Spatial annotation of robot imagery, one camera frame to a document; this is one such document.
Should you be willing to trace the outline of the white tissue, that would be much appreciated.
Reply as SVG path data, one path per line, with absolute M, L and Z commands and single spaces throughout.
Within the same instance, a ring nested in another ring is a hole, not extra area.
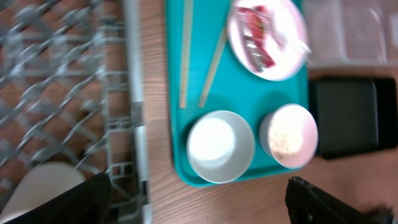
M 301 40 L 295 22 L 286 9 L 273 9 L 270 12 L 270 32 L 281 50 L 287 47 L 298 54 L 308 55 L 312 51 L 305 40 Z

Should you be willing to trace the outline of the red snack wrapper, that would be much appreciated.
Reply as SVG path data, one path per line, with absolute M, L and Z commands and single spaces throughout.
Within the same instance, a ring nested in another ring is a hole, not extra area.
M 270 19 L 265 6 L 239 7 L 237 17 L 243 36 L 245 53 L 257 73 L 275 65 L 267 53 L 264 40 L 268 33 Z

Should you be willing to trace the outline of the grey bowl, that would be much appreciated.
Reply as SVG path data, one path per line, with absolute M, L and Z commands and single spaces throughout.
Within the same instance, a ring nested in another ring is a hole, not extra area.
M 214 184 L 239 179 L 251 165 L 255 137 L 248 122 L 226 110 L 202 116 L 187 138 L 187 158 L 195 173 Z

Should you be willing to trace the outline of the white paper cup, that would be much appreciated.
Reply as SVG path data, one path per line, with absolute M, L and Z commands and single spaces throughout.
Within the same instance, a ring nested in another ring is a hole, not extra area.
M 1 212 L 1 223 L 17 218 L 85 181 L 70 164 L 48 162 L 30 170 Z

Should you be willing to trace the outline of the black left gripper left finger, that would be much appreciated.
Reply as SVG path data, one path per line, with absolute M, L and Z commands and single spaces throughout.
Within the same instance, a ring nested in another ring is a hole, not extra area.
M 97 174 L 6 224 L 102 224 L 110 203 L 108 174 Z

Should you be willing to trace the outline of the white bowl with rice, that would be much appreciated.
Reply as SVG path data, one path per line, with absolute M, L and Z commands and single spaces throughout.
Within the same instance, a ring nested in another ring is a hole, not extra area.
M 278 164 L 287 169 L 299 169 L 315 155 L 318 127 L 306 108 L 291 103 L 262 119 L 258 138 L 264 152 Z

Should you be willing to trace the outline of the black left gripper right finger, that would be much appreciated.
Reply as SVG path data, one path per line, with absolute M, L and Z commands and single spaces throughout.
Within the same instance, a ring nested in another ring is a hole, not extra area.
M 289 179 L 285 205 L 291 224 L 397 224 L 391 208 L 360 212 L 305 179 Z

